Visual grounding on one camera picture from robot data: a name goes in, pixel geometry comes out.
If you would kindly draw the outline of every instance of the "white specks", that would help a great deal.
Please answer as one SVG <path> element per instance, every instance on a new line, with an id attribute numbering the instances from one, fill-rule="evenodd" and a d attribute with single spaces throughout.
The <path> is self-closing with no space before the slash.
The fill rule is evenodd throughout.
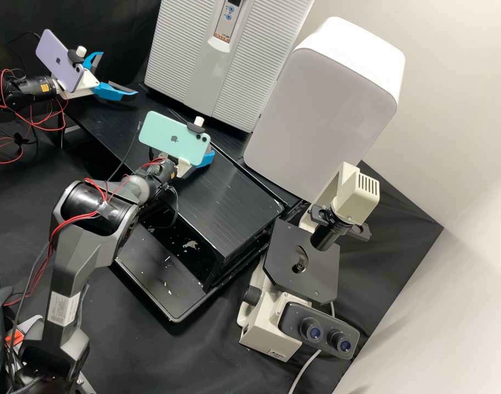
<path id="1" fill-rule="evenodd" d="M 197 241 L 188 241 L 183 245 L 183 248 L 191 247 L 192 249 L 198 250 Z"/>

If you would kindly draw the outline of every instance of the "label on robot arm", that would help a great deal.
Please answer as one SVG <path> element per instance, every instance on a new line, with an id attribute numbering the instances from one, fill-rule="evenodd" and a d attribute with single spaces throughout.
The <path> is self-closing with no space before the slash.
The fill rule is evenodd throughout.
<path id="1" fill-rule="evenodd" d="M 80 292 L 72 297 L 66 297 L 52 291 L 47 319 L 56 325 L 66 327 L 75 320 L 79 298 Z"/>

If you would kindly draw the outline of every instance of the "black table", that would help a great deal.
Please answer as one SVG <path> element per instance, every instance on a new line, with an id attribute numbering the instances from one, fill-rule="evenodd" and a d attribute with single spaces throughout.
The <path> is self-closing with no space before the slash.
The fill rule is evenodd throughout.
<path id="1" fill-rule="evenodd" d="M 51 209 L 61 191 L 85 175 L 84 163 L 46 143 L 14 166 L 0 170 L 0 273 L 3 285 L 22 287 L 42 248 Z M 373 332 L 442 227 L 384 181 L 381 202 L 369 217 L 370 242 L 340 239 L 338 316 L 362 332 Z M 83 369 L 99 393 L 287 393 L 301 365 L 312 354 L 301 348 L 289 363 L 238 344 L 236 316 L 251 267 L 220 289 L 177 325 L 144 297 L 122 270 L 100 269 L 90 277 L 82 328 L 91 351 Z M 22 318 L 44 314 L 51 272 L 47 270 Z M 296 393 L 330 393 L 349 361 L 318 357 Z"/>
<path id="2" fill-rule="evenodd" d="M 131 103 L 85 97 L 68 106 L 68 115 L 117 158 L 126 155 L 135 139 L 125 161 L 130 171 L 148 161 L 148 147 L 136 136 L 148 111 L 195 117 L 176 101 L 140 85 L 137 89 Z M 216 156 L 207 169 L 174 181 L 179 194 L 177 225 L 153 234 L 137 227 L 117 258 L 124 272 L 174 322 L 186 318 L 260 254 L 268 239 L 264 235 L 258 243 L 257 234 L 300 201 L 240 163 L 247 134 L 212 119 L 206 124 Z M 190 241 L 199 242 L 201 250 L 185 247 Z"/>

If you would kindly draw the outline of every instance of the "white cylinder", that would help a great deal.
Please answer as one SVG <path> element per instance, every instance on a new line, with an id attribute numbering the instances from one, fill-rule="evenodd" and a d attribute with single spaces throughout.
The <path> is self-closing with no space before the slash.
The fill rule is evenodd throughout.
<path id="1" fill-rule="evenodd" d="M 195 117 L 194 125 L 203 127 L 203 123 L 205 123 L 205 118 Z"/>
<path id="2" fill-rule="evenodd" d="M 84 56 L 86 56 L 86 48 L 83 47 L 82 45 L 79 45 L 77 50 L 75 51 L 75 53 L 79 57 L 84 57 Z"/>

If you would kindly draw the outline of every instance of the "sticker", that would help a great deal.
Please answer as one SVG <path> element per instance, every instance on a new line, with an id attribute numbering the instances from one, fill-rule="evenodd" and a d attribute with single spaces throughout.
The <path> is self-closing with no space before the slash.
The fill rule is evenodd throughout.
<path id="1" fill-rule="evenodd" d="M 72 297 L 51 292 L 48 309 L 48 320 L 56 325 L 66 327 L 75 320 L 79 305 L 80 292 Z"/>
<path id="2" fill-rule="evenodd" d="M 274 351 L 272 349 L 270 349 L 268 351 L 268 354 L 269 354 L 269 356 L 272 356 L 272 357 L 277 358 L 279 360 L 286 360 L 287 359 L 287 356 L 284 356 L 281 353 L 278 353 L 278 352 L 276 352 L 276 351 Z"/>

